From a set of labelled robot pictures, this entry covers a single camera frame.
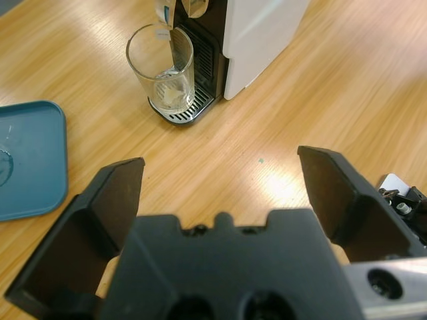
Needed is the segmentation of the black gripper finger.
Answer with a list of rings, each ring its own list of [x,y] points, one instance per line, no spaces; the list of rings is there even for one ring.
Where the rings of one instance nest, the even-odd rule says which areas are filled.
[[[36,319],[95,319],[107,264],[123,249],[137,215],[145,161],[102,167],[66,206],[5,292]]]
[[[426,256],[409,226],[342,154],[300,146],[298,155],[314,213],[351,262]]]

